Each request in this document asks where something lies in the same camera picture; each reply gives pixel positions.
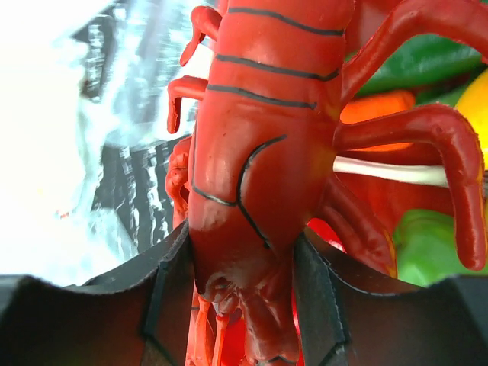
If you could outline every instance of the red plastic toy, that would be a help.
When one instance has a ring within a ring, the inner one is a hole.
[[[185,76],[169,85],[170,132],[179,128],[182,98],[202,103],[193,137],[172,157],[167,187],[178,215],[185,215],[188,196],[201,295],[198,334],[208,334],[210,303],[217,312],[214,338],[194,344],[189,362],[197,366],[220,364],[237,309],[246,323],[243,365],[297,362],[293,244],[314,217],[332,227],[348,254],[396,275],[386,230],[332,172],[340,152],[389,143],[433,145],[451,189],[458,256],[473,270],[486,264],[483,158],[469,123],[442,105],[349,125],[339,115],[416,34],[450,37],[488,56],[488,7],[475,0],[405,0],[343,65],[353,9],[352,0],[310,0],[307,6],[298,0],[229,0],[224,16],[204,6],[191,14],[194,33],[181,64],[207,35],[216,42],[216,56],[208,81]]]

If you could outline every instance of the clear plastic wrap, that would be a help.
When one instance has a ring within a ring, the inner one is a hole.
[[[0,44],[51,45],[71,37],[114,0],[9,2],[0,17]]]
[[[15,51],[0,68],[8,126],[0,134],[0,272],[82,284],[136,254],[116,213],[91,209],[113,126],[80,98],[86,45],[65,39]]]
[[[101,100],[95,102],[117,118],[117,128],[107,136],[108,144],[144,149],[191,131],[196,101],[185,100],[182,120],[187,123],[175,135],[166,132],[166,86],[183,74],[207,77],[211,51],[206,46],[199,47],[184,69],[178,62],[191,38],[191,10],[202,3],[209,4],[198,0],[131,0],[119,3],[106,15],[112,44],[105,47],[106,83]],[[101,27],[94,34],[101,37]]]

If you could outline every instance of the white stick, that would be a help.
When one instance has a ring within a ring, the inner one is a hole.
[[[441,165],[393,165],[337,156],[334,161],[334,172],[370,175],[414,185],[448,186],[448,179]]]

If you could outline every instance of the black painted line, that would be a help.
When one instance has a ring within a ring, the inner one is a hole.
[[[235,57],[235,56],[225,56],[219,53],[215,56],[215,58],[224,63],[236,63],[244,66],[249,66],[254,69],[273,72],[276,74],[298,76],[299,78],[320,80],[321,82],[328,82],[336,78],[337,76],[339,76],[339,69],[334,70],[328,75],[320,75],[320,74],[315,74],[313,72],[305,72],[305,71],[300,71],[295,69],[286,69],[284,67],[267,65],[265,63],[257,63],[256,61],[252,61],[251,59],[245,59],[242,57]]]
[[[265,97],[264,95],[259,95],[253,93],[252,91],[236,88],[233,86],[225,86],[225,85],[208,85],[208,90],[212,90],[215,92],[228,92],[232,94],[237,94],[246,98],[253,99],[255,101],[261,101],[263,103],[280,105],[282,107],[297,107],[297,108],[309,108],[315,109],[317,103],[306,103],[305,101],[285,101],[283,99],[276,99],[276,98],[269,98]]]
[[[235,206],[237,206],[237,202],[224,201],[224,200],[221,200],[220,198],[218,198],[216,196],[213,196],[212,194],[208,194],[207,192],[204,192],[199,187],[197,187],[197,185],[194,182],[194,180],[195,180],[195,151],[197,150],[197,125],[198,125],[198,122],[195,122],[195,129],[193,132],[193,175],[191,176],[191,188],[193,189],[193,191],[195,193],[199,194],[200,196],[202,196],[202,197],[204,197],[210,201],[213,201],[213,202],[216,202],[218,204],[222,204],[222,205],[228,206],[228,207],[235,207]]]
[[[283,23],[286,23],[286,24],[291,25],[291,26],[296,27],[296,28],[300,28],[303,31],[307,31],[307,32],[314,33],[314,34],[319,34],[321,36],[342,36],[344,34],[343,29],[333,30],[333,29],[314,28],[314,27],[311,27],[309,25],[301,24],[297,21],[294,21],[291,18],[285,17],[284,15],[277,13],[276,11],[271,11],[271,10],[235,7],[235,8],[227,9],[227,12],[230,14],[232,14],[232,13],[234,13],[234,14],[245,13],[245,14],[253,14],[253,15],[262,15],[265,17],[278,19],[279,21],[282,21]]]
[[[239,180],[238,180],[238,186],[237,186],[237,205],[239,206],[240,210],[242,211],[242,214],[244,215],[244,217],[248,220],[249,222],[249,225],[252,226],[252,228],[254,229],[254,231],[256,231],[256,233],[258,234],[258,236],[264,240],[265,242],[265,248],[267,249],[270,249],[271,248],[271,244],[269,242],[269,239],[266,237],[266,235],[259,229],[258,227],[258,224],[252,219],[251,215],[249,214],[249,212],[247,212],[247,209],[246,207],[244,206],[244,204],[242,203],[242,181],[244,180],[244,175],[246,174],[247,170],[249,169],[249,167],[251,166],[251,162],[252,160],[261,152],[263,151],[264,149],[266,149],[267,147],[275,144],[275,143],[278,143],[284,139],[286,139],[287,136],[286,135],[282,135],[282,136],[279,136],[279,137],[276,137],[272,140],[269,140],[261,145],[259,145],[258,147],[256,147],[252,152],[251,154],[249,155],[249,157],[246,159],[246,162],[244,163],[244,166],[242,167],[241,169],[241,172],[239,173]]]

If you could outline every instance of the lobster leg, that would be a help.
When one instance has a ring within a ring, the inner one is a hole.
[[[209,339],[213,338],[212,329],[208,322],[208,310],[210,303],[202,296],[198,295],[199,311],[194,325],[194,354],[193,362],[195,366],[211,366],[213,349]]]
[[[168,110],[168,132],[176,133],[180,128],[181,121],[181,99],[191,98],[203,101],[208,81],[185,75],[180,79],[173,80],[168,84],[169,110]]]
[[[396,277],[393,241],[374,213],[335,175],[327,182],[325,197],[327,201],[317,216],[332,227],[345,251],[367,266]]]
[[[193,36],[181,54],[180,65],[186,65],[195,53],[197,46],[204,41],[206,36],[210,37],[213,41],[217,40],[221,21],[222,15],[210,6],[201,5],[193,9],[191,12]]]
[[[406,40],[439,34],[488,56],[488,5],[479,0],[403,0],[342,68],[342,106]]]
[[[342,151],[404,142],[430,143],[441,153],[454,206],[457,254],[466,268],[483,269],[488,253],[483,155],[476,133],[458,112],[432,104],[359,124],[340,124],[333,145]]]
[[[220,362],[222,360],[223,340],[226,335],[227,326],[229,325],[229,316],[217,315],[216,321],[217,336],[215,337],[215,346],[213,348],[212,366],[220,366]]]
[[[173,227],[177,227],[188,215],[188,155],[190,153],[191,136],[179,141],[169,156],[168,174],[165,189],[173,200]]]

